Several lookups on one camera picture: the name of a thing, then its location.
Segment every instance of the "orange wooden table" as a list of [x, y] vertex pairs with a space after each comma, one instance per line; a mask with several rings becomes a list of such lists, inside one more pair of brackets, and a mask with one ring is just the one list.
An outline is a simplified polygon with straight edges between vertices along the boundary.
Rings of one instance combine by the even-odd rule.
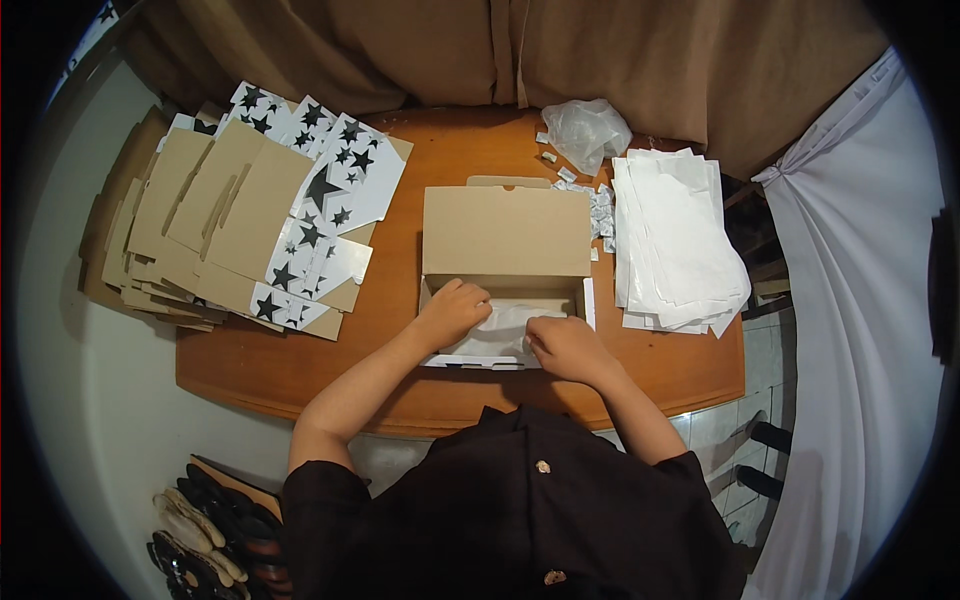
[[[375, 115], [368, 124], [416, 144], [390, 211], [377, 224], [373, 257], [356, 309], [345, 315], [340, 340], [282, 335], [231, 315], [212, 333], [178, 329], [177, 383], [211, 400], [295, 419], [324, 386], [396, 335], [417, 315], [423, 188], [464, 185], [471, 175], [546, 177], [570, 165], [540, 159], [545, 131], [536, 110], [504, 107], [416, 109]], [[661, 150], [680, 142], [657, 141]], [[633, 147], [649, 147], [645, 135]], [[610, 183], [606, 161], [593, 181]], [[600, 240], [594, 246], [601, 248]], [[613, 306], [613, 255], [600, 250], [593, 265], [597, 332], [636, 383], [667, 415], [743, 396], [743, 330], [739, 317], [723, 338], [655, 333], [620, 326]], [[611, 427], [591, 388], [559, 381], [541, 370], [489, 372], [415, 369], [390, 396], [366, 431], [439, 437], [476, 423], [484, 405], [513, 410], [520, 402], [568, 413], [590, 429]]]

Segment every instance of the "tiled floor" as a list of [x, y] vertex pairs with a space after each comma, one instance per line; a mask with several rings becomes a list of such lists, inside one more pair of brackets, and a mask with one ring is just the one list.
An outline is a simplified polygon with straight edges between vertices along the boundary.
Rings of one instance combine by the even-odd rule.
[[[793, 309], [745, 322], [743, 347], [746, 395], [678, 415], [670, 422], [700, 459], [713, 504], [733, 541], [754, 546], [766, 540], [777, 502], [739, 486], [733, 479], [733, 467], [749, 465], [780, 480], [786, 472], [788, 457], [747, 438], [744, 427], [757, 411], [764, 410], [774, 425], [793, 429], [797, 390]], [[615, 431], [596, 433], [623, 451]], [[377, 495], [416, 466], [429, 447], [429, 440], [361, 435], [350, 443], [350, 453], [360, 474], [372, 480], [371, 493]]]

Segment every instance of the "person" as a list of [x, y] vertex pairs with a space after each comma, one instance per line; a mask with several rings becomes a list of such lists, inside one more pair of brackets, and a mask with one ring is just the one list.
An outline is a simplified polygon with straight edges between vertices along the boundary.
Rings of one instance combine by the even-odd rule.
[[371, 499], [348, 442], [489, 300], [451, 280], [300, 414], [282, 493], [293, 597], [739, 598], [746, 574], [697, 457], [575, 317], [529, 320], [527, 342], [596, 390], [627, 453], [566, 416], [487, 407]]
[[[756, 411], [754, 417], [747, 423], [744, 432], [751, 440], [756, 440], [789, 456], [793, 434], [770, 423], [767, 419], [767, 411]], [[783, 482], [757, 468], [749, 465], [737, 465], [733, 469], [733, 476], [737, 485], [746, 486], [762, 496], [779, 502], [783, 495]]]

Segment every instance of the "plastic bag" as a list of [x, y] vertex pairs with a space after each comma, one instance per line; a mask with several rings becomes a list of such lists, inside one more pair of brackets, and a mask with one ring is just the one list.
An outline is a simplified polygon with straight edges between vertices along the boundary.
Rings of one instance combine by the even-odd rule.
[[540, 112], [547, 137], [578, 171], [596, 177], [604, 156], [620, 156], [634, 133], [616, 108], [603, 99], [571, 100]]
[[537, 308], [527, 304], [514, 304], [491, 300], [493, 312], [487, 319], [470, 330], [458, 344], [443, 350], [444, 354], [457, 356], [524, 356], [531, 354], [523, 339], [527, 320], [533, 317], [565, 317], [562, 312]]

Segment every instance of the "black shirt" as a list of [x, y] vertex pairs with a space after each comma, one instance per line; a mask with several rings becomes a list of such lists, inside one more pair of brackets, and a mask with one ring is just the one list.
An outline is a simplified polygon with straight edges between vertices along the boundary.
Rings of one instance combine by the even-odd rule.
[[693, 452], [650, 467], [526, 406], [484, 409], [374, 499], [347, 468], [308, 462], [283, 516], [304, 600], [733, 599], [746, 581]]

